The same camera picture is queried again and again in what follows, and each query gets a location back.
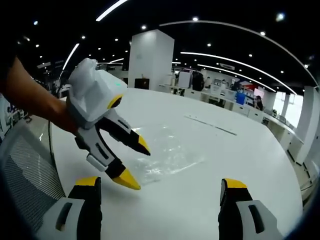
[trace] blue container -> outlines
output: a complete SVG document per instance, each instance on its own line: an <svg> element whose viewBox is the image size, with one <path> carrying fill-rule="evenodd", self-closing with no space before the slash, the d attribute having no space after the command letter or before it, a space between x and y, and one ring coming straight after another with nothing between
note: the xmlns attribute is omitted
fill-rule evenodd
<svg viewBox="0 0 320 240"><path fill-rule="evenodd" d="M246 95L241 92L236 93L236 103L244 105L245 104Z"/></svg>

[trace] ceiling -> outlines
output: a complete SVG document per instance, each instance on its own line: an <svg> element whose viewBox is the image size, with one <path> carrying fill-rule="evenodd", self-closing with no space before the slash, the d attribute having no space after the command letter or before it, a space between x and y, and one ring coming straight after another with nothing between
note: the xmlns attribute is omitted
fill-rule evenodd
<svg viewBox="0 0 320 240"><path fill-rule="evenodd" d="M315 32L318 29L318 13L316 6L306 2L287 6L288 4L281 1L270 0L211 3L205 0L128 0L100 22L97 22L96 18L116 0L94 0L84 4L66 2L55 1L50 5L43 1L28 3L29 11L25 11L26 6L20 6L21 12L17 21L21 33L18 56L30 74L39 81L59 78L76 43L80 45L68 62L62 78L67 78L74 67L83 58L89 57L89 54L99 62L124 58L123 68L128 69L129 41L133 35L143 32L141 26L146 25L147 30L159 29L174 38L173 60L187 63L188 67L200 70L202 67L197 64L213 67L219 67L217 63L232 65L235 67L233 72L240 73L241 69L242 75L274 89L279 87L278 91L290 93L279 82L247 66L180 52L221 56L245 63L274 76L298 94L303 94L304 86L316 86L303 66L261 35L231 26L200 22L159 26L192 20L195 16L199 20L234 24L258 33L264 31L266 37L284 46L303 64L308 64L308 70L313 77L320 79L320 37ZM285 14L283 21L276 21L278 13ZM48 62L50 66L37 68L38 65Z"/></svg>

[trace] ceiling light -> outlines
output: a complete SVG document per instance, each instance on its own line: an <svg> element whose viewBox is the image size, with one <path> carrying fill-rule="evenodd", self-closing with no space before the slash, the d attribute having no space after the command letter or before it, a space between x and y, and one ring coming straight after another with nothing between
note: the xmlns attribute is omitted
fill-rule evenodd
<svg viewBox="0 0 320 240"><path fill-rule="evenodd" d="M286 16L286 15L285 15L283 12L280 12L280 13L278 13L278 14L276 15L275 20L276 20L277 22L281 22L282 20L285 19L285 16Z"/></svg>
<svg viewBox="0 0 320 240"><path fill-rule="evenodd" d="M122 61L122 60L124 60L124 58L120 58L120 59L117 59L117 60L113 60L113 61L111 61L111 62L109 62L109 63L112 64L112 63L119 62L119 61Z"/></svg>
<svg viewBox="0 0 320 240"><path fill-rule="evenodd" d="M180 52L181 54L189 54L189 55L198 55L198 56L207 56L207 57L211 57L211 58L217 58L217 59L223 59L223 60L227 60L227 61L231 61L231 62L234 62L234 63L237 63L237 64L241 64L243 66L246 66L248 68L251 68L251 69L254 69L256 71L259 71L260 73L263 73L264 75L267 75L268 77L276 80L278 83L280 83L281 85L283 85L284 87L286 87L287 89L289 89L293 94L295 95L298 95L292 88L290 88L288 85L286 85L285 83L283 83L282 81L280 81L279 79L277 79L276 77L270 75L269 73L265 72L265 71L262 71L260 70L259 68L256 68L254 66L251 66L249 64L246 64L246 63L243 63L243 62L240 62L240 61L236 61L236 60L233 60L233 59L230 59L230 58L226 58L226 57L222 57L222 56L216 56L216 55L210 55L210 54L205 54L205 53L196 53L196 52L185 52L185 51L182 51Z"/></svg>
<svg viewBox="0 0 320 240"><path fill-rule="evenodd" d="M74 45L73 49L71 50L68 58L66 59L66 61L65 61L65 63L64 63L64 66L63 66L63 68L62 68L62 71L65 70L65 68L66 68L66 66L67 66L70 58L71 58L72 55L74 54L74 52L75 52L75 50L77 49L77 47L79 47L79 45L80 45L79 43L77 43L76 45Z"/></svg>
<svg viewBox="0 0 320 240"><path fill-rule="evenodd" d="M113 4L111 7L109 7L107 10L105 10L97 19L97 22L100 22L105 16L107 16L109 13L111 13L113 10L115 10L120 5L124 4L128 0L119 0L115 4Z"/></svg>
<svg viewBox="0 0 320 240"><path fill-rule="evenodd" d="M206 67L206 68L211 68L211 69L216 69L216 70L220 70L219 73L220 73L221 71L225 71L225 72L227 72L227 73L236 74L236 72L229 71L229 70L225 70L225 69L218 68L218 67L215 67L215 66L207 66L207 65L202 65L202 64L198 64L198 66ZM257 80L254 80L254 79L252 79L252 78L250 78L250 77L247 77L247 76L242 75L242 74L239 74L239 73L237 73L237 74L238 74L240 77L249 79L249 80L251 80L251 81L253 81L253 82L256 82L256 83L258 83L258 84L266 87L267 89L270 89L270 90L273 91L273 92L276 92L276 91L275 91L274 89L272 89L271 87L269 87L269 86L267 86L267 85L265 85L265 84L263 84L263 83L261 83L261 82L259 82L259 81L257 81Z"/></svg>

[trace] window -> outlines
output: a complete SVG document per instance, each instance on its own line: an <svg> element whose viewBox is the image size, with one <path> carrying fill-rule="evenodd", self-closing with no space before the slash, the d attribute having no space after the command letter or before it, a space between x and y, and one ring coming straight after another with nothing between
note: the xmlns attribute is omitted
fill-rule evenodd
<svg viewBox="0 0 320 240"><path fill-rule="evenodd" d="M273 104L273 109L276 110L277 114L281 115L282 109L284 108L285 104L285 99L286 99L286 93L278 91L275 94L275 100Z"/></svg>
<svg viewBox="0 0 320 240"><path fill-rule="evenodd" d="M295 128L298 126L299 123L303 102L303 96L290 94L289 104L286 110L285 118Z"/></svg>

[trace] gray mesh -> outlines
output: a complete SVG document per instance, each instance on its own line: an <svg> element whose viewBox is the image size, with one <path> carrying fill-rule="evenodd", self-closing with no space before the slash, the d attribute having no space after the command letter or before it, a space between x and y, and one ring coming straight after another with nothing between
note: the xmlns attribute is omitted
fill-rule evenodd
<svg viewBox="0 0 320 240"><path fill-rule="evenodd" d="M0 158L14 203L36 232L46 211L65 196L50 152L17 123L0 146Z"/></svg>

